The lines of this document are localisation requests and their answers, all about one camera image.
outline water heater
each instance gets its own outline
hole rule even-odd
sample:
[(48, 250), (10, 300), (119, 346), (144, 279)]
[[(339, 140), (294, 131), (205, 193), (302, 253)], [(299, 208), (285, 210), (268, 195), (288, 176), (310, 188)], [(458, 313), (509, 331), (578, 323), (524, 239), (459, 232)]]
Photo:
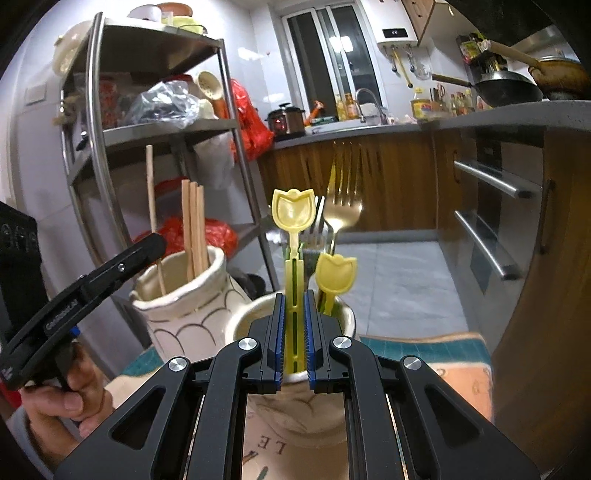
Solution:
[(404, 44), (414, 46), (417, 36), (400, 0), (360, 0), (380, 47)]

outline stainless steel drawer handle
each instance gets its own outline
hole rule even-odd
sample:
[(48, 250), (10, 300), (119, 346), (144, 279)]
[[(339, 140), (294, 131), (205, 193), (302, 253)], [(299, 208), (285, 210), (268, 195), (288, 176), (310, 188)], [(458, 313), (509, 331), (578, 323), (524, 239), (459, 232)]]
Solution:
[(515, 263), (506, 263), (497, 259), (497, 257), (492, 253), (491, 249), (482, 240), (482, 238), (480, 238), (477, 231), (474, 230), (470, 222), (466, 219), (464, 213), (458, 212), (456, 210), (454, 214), (456, 215), (457, 220), (460, 222), (460, 225), (468, 233), (468, 235), (470, 235), (472, 240), (474, 240), (474, 244), (478, 247), (478, 250), (480, 250), (481, 253), (486, 257), (488, 263), (490, 263), (491, 267), (495, 271), (495, 274), (497, 274), (501, 280), (516, 280), (520, 277), (519, 269)]
[(514, 199), (530, 198), (532, 196), (532, 191), (517, 185), (513, 185), (511, 183), (507, 183), (505, 180), (503, 180), (502, 174), (500, 172), (495, 174), (495, 171), (491, 168), (487, 168), (485, 170), (483, 167), (475, 167), (459, 160), (454, 161), (453, 164), (456, 168), (469, 173), (479, 180), (487, 182), (487, 184), (492, 185)]

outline red plastic bag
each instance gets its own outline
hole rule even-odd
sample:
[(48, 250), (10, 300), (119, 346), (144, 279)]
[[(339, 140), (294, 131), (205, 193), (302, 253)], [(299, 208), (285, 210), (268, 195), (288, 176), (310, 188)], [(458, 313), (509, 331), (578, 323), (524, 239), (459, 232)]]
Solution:
[[(164, 257), (184, 250), (183, 220), (181, 218), (168, 218), (158, 233), (166, 240)], [(141, 233), (135, 238), (134, 243), (149, 234), (150, 232)], [(221, 248), (227, 258), (230, 258), (238, 247), (236, 232), (227, 223), (213, 218), (205, 219), (205, 240), (208, 245)]]
[[(232, 92), (238, 109), (238, 119), (242, 130), (242, 141), (246, 148), (246, 157), (248, 161), (256, 160), (273, 145), (273, 132), (267, 128), (261, 117), (258, 116), (246, 89), (234, 79), (232, 79)], [(232, 151), (234, 152), (234, 160), (238, 161), (236, 146), (233, 142)]]

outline oven handle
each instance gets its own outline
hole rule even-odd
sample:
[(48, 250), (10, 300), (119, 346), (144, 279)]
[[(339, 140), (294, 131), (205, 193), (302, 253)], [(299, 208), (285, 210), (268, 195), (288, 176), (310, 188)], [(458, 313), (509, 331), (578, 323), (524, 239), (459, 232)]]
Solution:
[(501, 281), (505, 280), (517, 280), (519, 278), (519, 273), (517, 269), (513, 265), (502, 265), (491, 252), (491, 250), (486, 246), (486, 244), (482, 241), (482, 238), (476, 233), (476, 231), (472, 228), (472, 225), (468, 222), (468, 220), (464, 217), (464, 215), (456, 210), (454, 212), (457, 220), (460, 222), (460, 225), (463, 229), (467, 232), (468, 235), (474, 240), (475, 245), (478, 247), (478, 250), (482, 252), (482, 254), (490, 263), (492, 269), (495, 271), (495, 274), (501, 279)]
[(507, 183), (505, 180), (501, 180), (500, 178), (491, 175), (490, 173), (481, 168), (468, 165), (467, 163), (459, 160), (455, 160), (453, 164), (456, 168), (459, 168), (460, 170), (463, 170), (466, 173), (473, 175), (479, 180), (485, 181), (487, 184), (492, 185), (494, 188), (502, 191), (503, 193), (506, 193), (514, 199), (530, 198), (533, 194), (533, 192), (531, 192), (530, 190), (516, 185), (512, 185), (511, 183)]

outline hand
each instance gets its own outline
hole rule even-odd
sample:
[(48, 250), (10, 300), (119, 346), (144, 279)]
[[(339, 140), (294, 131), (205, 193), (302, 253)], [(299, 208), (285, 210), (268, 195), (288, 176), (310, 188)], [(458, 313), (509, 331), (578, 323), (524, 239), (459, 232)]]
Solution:
[(21, 389), (22, 406), (30, 421), (38, 452), (50, 468), (56, 467), (78, 446), (59, 417), (79, 421), (84, 439), (113, 412), (113, 397), (103, 388), (103, 374), (78, 343), (67, 382), (72, 392), (58, 387)]

